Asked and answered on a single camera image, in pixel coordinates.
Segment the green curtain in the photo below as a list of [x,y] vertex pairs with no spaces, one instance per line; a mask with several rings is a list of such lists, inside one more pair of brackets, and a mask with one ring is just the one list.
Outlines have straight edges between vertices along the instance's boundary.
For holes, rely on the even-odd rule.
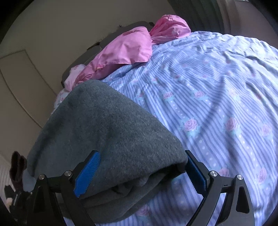
[[176,15],[191,31],[224,33],[224,23],[216,0],[168,0]]

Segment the pink quilt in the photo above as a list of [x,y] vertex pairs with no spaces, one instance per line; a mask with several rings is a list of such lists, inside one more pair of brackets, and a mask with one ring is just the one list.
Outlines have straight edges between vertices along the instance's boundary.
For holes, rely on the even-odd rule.
[[71,92],[78,84],[88,80],[102,80],[124,65],[146,63],[152,56],[152,46],[189,36],[187,22],[177,15],[163,15],[148,31],[135,27],[114,38],[88,64],[70,69],[64,89]]

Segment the folded maroon garment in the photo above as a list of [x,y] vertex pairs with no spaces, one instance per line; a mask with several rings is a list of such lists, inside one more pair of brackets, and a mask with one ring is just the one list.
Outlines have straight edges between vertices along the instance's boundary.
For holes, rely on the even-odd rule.
[[11,157],[9,175],[15,191],[23,190],[23,172],[27,168],[27,160],[19,152],[15,151]]

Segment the blue striped floral bedsheet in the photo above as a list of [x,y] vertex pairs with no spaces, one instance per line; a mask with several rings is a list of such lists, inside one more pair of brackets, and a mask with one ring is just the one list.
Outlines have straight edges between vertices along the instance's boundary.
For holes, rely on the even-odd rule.
[[144,63],[103,82],[156,117],[203,162],[247,184],[256,225],[277,206],[277,49],[243,36],[196,31],[154,45]]

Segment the grey pants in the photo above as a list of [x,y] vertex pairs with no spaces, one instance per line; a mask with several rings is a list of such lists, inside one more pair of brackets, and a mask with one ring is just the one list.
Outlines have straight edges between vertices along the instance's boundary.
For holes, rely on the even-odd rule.
[[152,114],[109,85],[78,85],[53,112],[27,156],[23,188],[56,177],[92,152],[100,165],[80,201],[97,224],[135,213],[184,170],[181,142]]

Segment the grey headboard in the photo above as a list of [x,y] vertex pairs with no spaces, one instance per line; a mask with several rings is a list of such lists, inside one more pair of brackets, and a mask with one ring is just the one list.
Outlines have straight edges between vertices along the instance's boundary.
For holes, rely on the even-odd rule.
[[65,87],[65,81],[70,74],[71,68],[79,64],[87,65],[91,60],[95,58],[95,56],[99,52],[102,51],[104,47],[106,47],[116,37],[118,37],[122,33],[125,33],[133,28],[140,27],[140,26],[146,27],[148,31],[151,31],[154,25],[155,24],[153,22],[139,21],[127,26],[119,26],[119,28],[114,33],[110,33],[107,37],[105,37],[101,41],[98,41],[92,46],[90,46],[82,55],[80,55],[73,63],[69,65],[69,67],[64,71],[62,75],[62,80],[61,80],[62,87],[63,88]]

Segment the light floral pillow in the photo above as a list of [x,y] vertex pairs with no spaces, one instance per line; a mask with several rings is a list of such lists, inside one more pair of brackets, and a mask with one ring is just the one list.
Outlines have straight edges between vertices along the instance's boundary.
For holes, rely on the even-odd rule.
[[55,112],[55,110],[56,110],[56,109],[59,107],[59,105],[65,100],[65,98],[68,96],[68,94],[69,94],[69,91],[67,91],[65,88],[62,89],[62,90],[58,93],[58,95],[57,95],[57,97],[56,97],[56,100],[55,100],[55,102],[54,102],[54,109],[53,109],[53,111],[52,111],[51,114],[53,114],[53,113]]

